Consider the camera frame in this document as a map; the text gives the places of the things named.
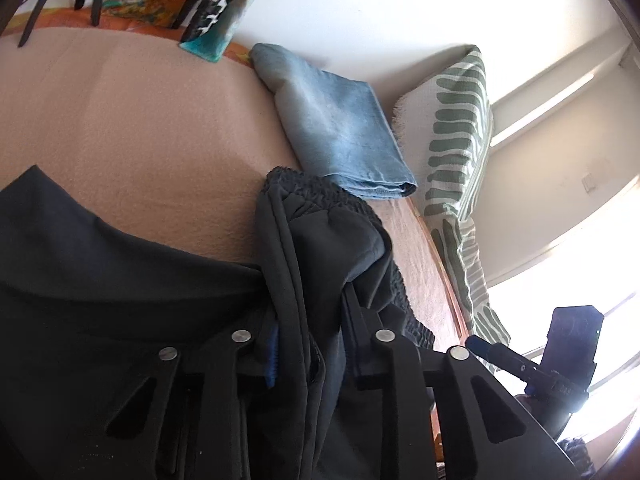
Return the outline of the black pants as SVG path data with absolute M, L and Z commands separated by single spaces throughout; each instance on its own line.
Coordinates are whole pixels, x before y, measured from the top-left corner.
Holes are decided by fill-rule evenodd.
M 382 396 L 345 375 L 342 297 L 422 348 L 383 223 L 277 168 L 255 264 L 114 229 L 38 168 L 1 193 L 6 479 L 375 479 Z

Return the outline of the green striped white cushion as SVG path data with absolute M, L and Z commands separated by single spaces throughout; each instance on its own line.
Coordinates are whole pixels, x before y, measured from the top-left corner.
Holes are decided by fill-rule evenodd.
M 469 46 L 449 66 L 399 98 L 393 129 L 416 178 L 411 198 L 448 275 L 469 334 L 506 346 L 491 307 L 473 219 L 494 135 L 482 51 Z

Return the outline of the peach blanket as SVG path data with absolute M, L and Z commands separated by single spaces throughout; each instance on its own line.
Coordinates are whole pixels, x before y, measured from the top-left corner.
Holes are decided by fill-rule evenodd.
M 168 40 L 46 28 L 25 47 L 1 40 L 1 184 L 53 202 L 1 253 L 1 339 L 32 347 L 61 336 L 88 292 L 146 305 L 181 335 L 219 330 L 257 307 L 256 278 L 216 298 L 216 261 L 258 260 L 258 192 L 294 166 L 273 100 L 237 62 L 204 65 Z

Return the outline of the folded blue jeans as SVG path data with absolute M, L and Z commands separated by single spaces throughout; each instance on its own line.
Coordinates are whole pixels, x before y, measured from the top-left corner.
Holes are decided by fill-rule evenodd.
M 393 200 L 418 185 L 370 84 L 322 70 L 276 44 L 250 60 L 273 94 L 302 169 L 364 200 Z

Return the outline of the orange floral bed sheet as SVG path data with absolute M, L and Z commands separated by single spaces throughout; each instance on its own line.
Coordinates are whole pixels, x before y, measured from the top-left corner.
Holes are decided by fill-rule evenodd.
M 29 13 L 15 14 L 1 36 L 21 35 L 27 25 Z M 44 9 L 35 22 L 35 29 L 38 28 L 92 28 L 90 21 L 90 10 L 81 9 L 75 11 L 71 8 Z M 128 20 L 128 18 L 118 18 L 103 14 L 99 24 L 99 29 L 116 30 L 116 32 L 131 32 L 132 34 L 160 37 L 172 41 L 178 41 L 184 28 L 170 29 L 158 27 L 143 22 Z M 250 67 L 250 50 L 242 44 L 232 42 L 224 51 L 224 57 L 233 62 Z

